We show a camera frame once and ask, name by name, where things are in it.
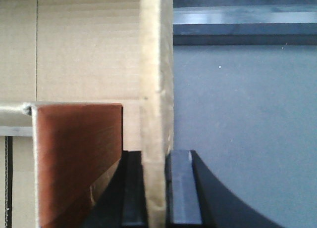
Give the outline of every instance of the gray metal bar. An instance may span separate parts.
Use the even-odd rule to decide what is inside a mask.
[[[0,127],[0,136],[32,137],[32,127]]]
[[[191,152],[189,150],[174,150],[170,153],[167,163],[170,223],[179,226],[201,225],[202,218]]]
[[[206,6],[317,4],[317,0],[174,0],[174,8]]]

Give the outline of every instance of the black plastic part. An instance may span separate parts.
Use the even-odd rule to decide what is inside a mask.
[[[122,227],[146,228],[147,223],[141,152],[129,152],[125,179]]]
[[[13,137],[5,137],[5,228],[12,228]]]
[[[175,35],[174,46],[317,45],[317,35]]]
[[[201,227],[190,151],[174,150],[168,156],[166,188],[169,227]]]
[[[85,220],[82,228],[120,228],[128,152],[124,151],[108,187]]]
[[[192,151],[203,222],[211,228],[282,228],[229,191]]]

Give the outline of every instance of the reddish-brown wood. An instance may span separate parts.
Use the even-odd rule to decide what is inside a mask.
[[[37,107],[39,222],[76,228],[91,209],[90,186],[122,152],[120,104]]]

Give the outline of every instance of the cardboard panel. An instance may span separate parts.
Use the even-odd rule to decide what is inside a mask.
[[[36,0],[0,0],[0,100],[35,100]]]
[[[39,0],[38,100],[129,100],[125,149],[140,150],[138,33],[139,0]]]
[[[142,163],[149,225],[165,227],[165,156],[173,144],[173,0],[141,0]]]
[[[0,137],[0,227],[4,227],[5,212],[5,140]]]
[[[12,227],[35,227],[34,159],[31,137],[13,137]]]

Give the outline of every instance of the gray surface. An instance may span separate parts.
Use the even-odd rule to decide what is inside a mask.
[[[32,127],[6,127],[0,126],[0,136],[32,137]]]
[[[316,46],[175,46],[175,148],[274,222],[316,228],[316,69]]]
[[[187,7],[174,10],[174,24],[317,23],[317,5]]]

